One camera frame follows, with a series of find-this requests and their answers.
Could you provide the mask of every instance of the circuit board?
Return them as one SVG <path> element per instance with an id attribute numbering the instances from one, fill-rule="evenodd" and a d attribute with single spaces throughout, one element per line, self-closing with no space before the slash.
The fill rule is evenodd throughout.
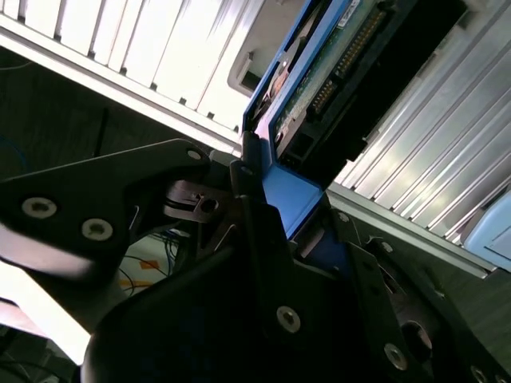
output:
<path id="1" fill-rule="evenodd" d="M 287 134 L 293 120 L 312 107 L 317 113 L 339 86 L 330 77 L 342 79 L 356 62 L 364 45 L 384 19 L 385 12 L 378 8 L 377 0 L 353 0 L 317 59 L 302 79 L 276 122 L 275 134 Z"/>

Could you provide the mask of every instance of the dark background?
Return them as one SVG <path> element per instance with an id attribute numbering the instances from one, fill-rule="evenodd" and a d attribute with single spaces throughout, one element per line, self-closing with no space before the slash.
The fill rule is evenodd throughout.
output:
<path id="1" fill-rule="evenodd" d="M 0 69 L 26 62 L 0 48 Z M 15 143 L 29 169 L 38 171 L 182 135 L 31 64 L 22 69 L 0 70 L 0 137 Z M 24 172 L 17 153 L 0 138 L 0 179 Z M 474 333 L 511 371 L 509 274 L 498 272 L 482 281 L 398 238 L 389 238 L 374 227 L 357 221 L 355 224 L 362 241 L 370 235 L 382 236 L 397 253 L 430 266 Z"/>

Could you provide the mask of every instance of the black metal bracket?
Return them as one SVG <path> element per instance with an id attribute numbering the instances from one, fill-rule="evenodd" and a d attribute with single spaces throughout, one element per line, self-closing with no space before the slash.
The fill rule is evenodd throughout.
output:
<path id="1" fill-rule="evenodd" d="M 120 152 L 0 183 L 0 255 L 75 282 L 111 278 L 130 243 L 174 222 L 166 193 L 210 160 L 185 140 Z"/>

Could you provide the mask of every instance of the white panel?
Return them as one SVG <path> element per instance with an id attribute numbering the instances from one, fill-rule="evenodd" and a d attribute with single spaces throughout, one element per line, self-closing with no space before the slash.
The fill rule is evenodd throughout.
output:
<path id="1" fill-rule="evenodd" d="M 3 13 L 10 18 L 18 18 L 19 0 L 5 0 L 3 3 Z"/>
<path id="2" fill-rule="evenodd" d="M 459 243 L 511 180 L 511 7 L 488 2 L 456 27 L 336 182 Z"/>
<path id="3" fill-rule="evenodd" d="M 181 0 L 145 2 L 129 45 L 126 76 L 149 87 L 181 8 Z"/>
<path id="4" fill-rule="evenodd" d="M 238 135 L 232 130 L 59 42 L 3 15 L 0 15 L 0 27 L 0 46 L 212 148 L 222 152 L 232 152 L 234 148 L 239 148 L 236 143 Z"/>
<path id="5" fill-rule="evenodd" d="M 229 87 L 227 79 L 262 5 L 263 0 L 250 0 L 247 4 L 197 109 L 204 116 L 213 113 L 215 121 L 231 129 L 241 126 L 243 113 L 250 99 Z"/>
<path id="6" fill-rule="evenodd" d="M 61 43 L 87 55 L 93 40 L 101 0 L 66 0 Z"/>
<path id="7" fill-rule="evenodd" d="M 196 48 L 200 55 L 194 60 L 187 60 L 184 76 L 178 77 L 180 85 L 170 86 L 164 90 L 165 94 L 175 100 L 183 97 L 187 101 L 186 106 L 197 108 L 245 4 L 246 1 L 241 0 L 223 2 L 211 32 Z"/>
<path id="8" fill-rule="evenodd" d="M 53 38 L 61 0 L 28 0 L 25 24 L 41 34 Z"/>
<path id="9" fill-rule="evenodd" d="M 110 56 L 109 61 L 109 67 L 116 72 L 121 70 L 123 63 L 125 62 L 126 52 L 128 51 L 133 30 L 137 24 L 141 6 L 142 0 L 128 0 L 126 3 L 121 25 L 117 31 L 115 44 L 113 45 L 112 55 Z"/>
<path id="10" fill-rule="evenodd" d="M 158 93 L 175 101 L 184 97 L 194 69 L 202 61 L 208 35 L 220 11 L 222 0 L 188 0 L 168 40 L 156 72 Z"/>
<path id="11" fill-rule="evenodd" d="M 103 5 L 93 43 L 94 60 L 103 65 L 109 63 L 125 5 L 126 0 L 105 0 Z"/>

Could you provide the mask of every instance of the green circuit board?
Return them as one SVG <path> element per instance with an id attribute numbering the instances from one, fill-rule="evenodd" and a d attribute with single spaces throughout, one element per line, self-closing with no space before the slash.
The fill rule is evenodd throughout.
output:
<path id="1" fill-rule="evenodd" d="M 345 67 L 346 64 L 352 64 L 356 59 L 356 54 L 352 51 L 361 50 L 363 43 L 370 37 L 367 26 L 372 25 L 370 19 L 374 17 L 375 11 L 379 12 L 377 2 L 378 0 L 351 2 L 277 120 L 275 134 L 287 134 L 287 126 L 307 110 L 309 105 L 324 105 L 328 93 L 332 91 L 328 77 L 339 70 L 343 59 Z"/>

